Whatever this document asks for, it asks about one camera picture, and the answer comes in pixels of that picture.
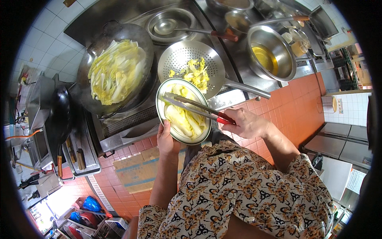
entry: white plastic crate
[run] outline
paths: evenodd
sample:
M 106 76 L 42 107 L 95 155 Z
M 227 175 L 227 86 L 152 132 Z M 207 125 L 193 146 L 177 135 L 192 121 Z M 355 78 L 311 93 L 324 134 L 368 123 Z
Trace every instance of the white plastic crate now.
M 127 229 L 127 227 L 129 226 L 129 224 L 127 223 L 127 221 L 123 218 L 110 218 L 108 220 L 105 221 L 110 227 L 111 229 L 113 229 L 113 231 L 115 231 L 115 233 L 117 233 L 118 236 L 122 237 L 125 230 Z M 119 223 L 123 228 L 119 228 L 117 226 L 117 223 Z

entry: paper notice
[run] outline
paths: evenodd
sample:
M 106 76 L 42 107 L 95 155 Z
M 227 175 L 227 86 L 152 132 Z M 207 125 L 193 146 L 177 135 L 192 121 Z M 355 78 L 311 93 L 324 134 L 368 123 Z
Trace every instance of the paper notice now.
M 359 194 L 359 190 L 361 189 L 362 181 L 365 176 L 366 176 L 365 173 L 352 169 L 350 172 L 349 181 L 346 187 L 352 190 L 353 192 Z

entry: black wok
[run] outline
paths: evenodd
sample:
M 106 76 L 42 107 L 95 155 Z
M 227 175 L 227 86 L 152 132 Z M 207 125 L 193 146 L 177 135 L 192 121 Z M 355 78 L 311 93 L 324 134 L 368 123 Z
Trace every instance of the black wok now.
M 109 47 L 110 43 L 121 41 L 122 39 L 130 39 L 138 42 L 138 45 L 146 53 L 146 62 L 143 69 L 143 76 L 140 83 L 131 91 L 125 100 L 109 106 L 102 105 L 100 101 L 93 99 L 91 96 L 90 82 L 87 78 L 90 66 L 96 55 L 100 55 L 102 50 Z M 142 27 L 136 24 L 119 24 L 116 21 L 111 21 L 104 26 L 104 33 L 97 38 L 87 49 L 81 60 L 78 68 L 76 85 L 70 91 L 73 99 L 81 104 L 86 110 L 97 115 L 105 115 L 116 112 L 118 109 L 125 106 L 131 99 L 134 98 L 146 85 L 147 78 L 154 57 L 154 45 L 150 35 Z
M 58 86 L 53 92 L 50 113 L 45 121 L 50 154 L 53 161 L 57 160 L 60 177 L 62 177 L 62 144 L 65 143 L 71 132 L 75 117 L 70 101 L 65 86 Z

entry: white plate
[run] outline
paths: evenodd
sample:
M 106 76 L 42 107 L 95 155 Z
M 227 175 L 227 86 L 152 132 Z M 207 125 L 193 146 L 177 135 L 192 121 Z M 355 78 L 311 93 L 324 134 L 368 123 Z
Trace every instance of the white plate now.
M 195 101 L 197 101 L 197 102 L 199 102 L 205 106 L 208 105 L 203 94 L 198 90 L 198 88 L 196 88 L 196 86 L 194 86 L 190 82 L 185 81 L 185 80 L 180 79 L 180 78 L 168 79 L 168 80 L 164 81 L 159 86 L 159 89 L 157 91 L 157 96 L 156 96 L 157 113 L 158 113 L 160 122 L 162 124 L 163 124 L 163 121 L 166 119 L 166 117 L 165 117 L 165 113 L 164 113 L 165 102 L 162 101 L 161 99 L 162 99 L 162 96 L 164 93 L 169 92 L 171 90 L 171 87 L 173 84 L 179 84 L 179 85 L 187 87 L 187 89 L 189 89 L 192 93 L 194 93 Z M 208 118 L 204 118 L 204 119 L 206 121 L 207 128 L 203 131 L 203 133 L 199 137 L 197 137 L 195 139 L 190 139 L 190 138 L 186 138 L 186 137 L 182 136 L 176 130 L 174 130 L 172 127 L 170 129 L 170 134 L 174 139 L 176 139 L 179 142 L 184 143 L 186 145 L 198 145 L 201 142 L 203 142 L 204 140 L 206 140 L 206 138 L 208 137 L 208 134 L 211 131 L 211 120 Z

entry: floral blouse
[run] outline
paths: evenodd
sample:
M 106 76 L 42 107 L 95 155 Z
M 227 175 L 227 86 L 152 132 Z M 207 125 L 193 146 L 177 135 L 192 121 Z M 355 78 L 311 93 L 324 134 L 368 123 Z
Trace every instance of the floral blouse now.
M 167 209 L 141 208 L 138 238 L 222 238 L 232 213 L 277 238 L 324 238 L 334 206 L 305 154 L 284 174 L 253 151 L 221 141 L 190 161 Z

